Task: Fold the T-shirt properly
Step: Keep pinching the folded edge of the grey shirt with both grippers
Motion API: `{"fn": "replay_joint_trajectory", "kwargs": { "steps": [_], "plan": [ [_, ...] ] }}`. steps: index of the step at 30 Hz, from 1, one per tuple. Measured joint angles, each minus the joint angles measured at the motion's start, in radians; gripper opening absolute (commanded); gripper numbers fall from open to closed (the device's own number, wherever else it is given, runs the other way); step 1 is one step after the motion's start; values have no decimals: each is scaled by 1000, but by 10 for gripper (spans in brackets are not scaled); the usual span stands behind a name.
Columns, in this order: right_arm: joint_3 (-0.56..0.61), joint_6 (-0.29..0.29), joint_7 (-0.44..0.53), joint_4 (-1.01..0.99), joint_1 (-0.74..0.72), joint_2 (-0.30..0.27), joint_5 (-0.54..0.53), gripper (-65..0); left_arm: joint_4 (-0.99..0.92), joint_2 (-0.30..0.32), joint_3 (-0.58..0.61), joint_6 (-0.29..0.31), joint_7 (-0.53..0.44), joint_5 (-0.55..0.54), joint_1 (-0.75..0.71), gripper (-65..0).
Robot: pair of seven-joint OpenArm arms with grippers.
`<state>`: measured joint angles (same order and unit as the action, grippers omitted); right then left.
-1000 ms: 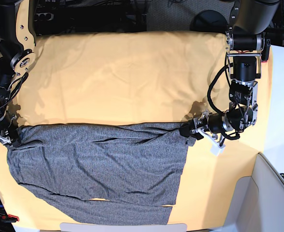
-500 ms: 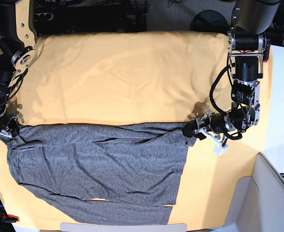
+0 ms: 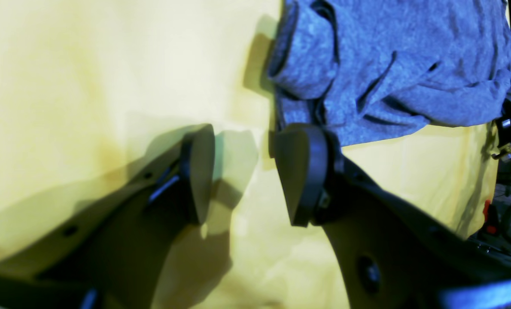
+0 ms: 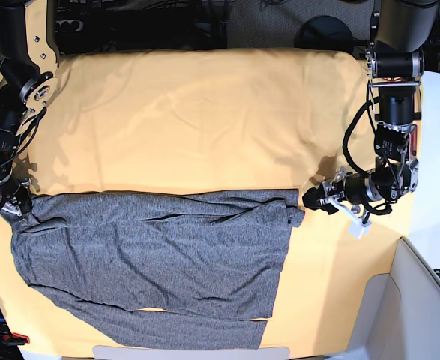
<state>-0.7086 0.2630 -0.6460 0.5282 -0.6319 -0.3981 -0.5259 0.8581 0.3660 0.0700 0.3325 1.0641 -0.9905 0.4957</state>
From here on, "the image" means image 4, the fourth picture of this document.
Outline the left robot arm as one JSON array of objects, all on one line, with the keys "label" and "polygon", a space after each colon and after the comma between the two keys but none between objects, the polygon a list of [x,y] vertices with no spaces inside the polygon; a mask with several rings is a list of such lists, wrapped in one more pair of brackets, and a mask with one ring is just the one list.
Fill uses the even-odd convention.
[{"label": "left robot arm", "polygon": [[[329,215],[343,212],[360,228],[370,215],[385,216],[401,197],[418,186],[417,155],[421,101],[416,98],[424,73],[421,49],[439,10],[439,1],[382,1],[373,42],[366,51],[366,100],[343,136],[342,150],[350,170],[340,169],[332,179],[310,188],[304,207]],[[371,170],[358,166],[349,140],[362,115],[373,130],[376,155]]]}]

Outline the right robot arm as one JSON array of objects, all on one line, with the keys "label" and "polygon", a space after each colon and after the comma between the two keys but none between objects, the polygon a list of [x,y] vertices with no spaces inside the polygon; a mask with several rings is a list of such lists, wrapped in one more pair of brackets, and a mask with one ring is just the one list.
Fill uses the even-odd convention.
[{"label": "right robot arm", "polygon": [[27,150],[58,85],[56,1],[0,1],[0,212],[31,212],[13,162]]}]

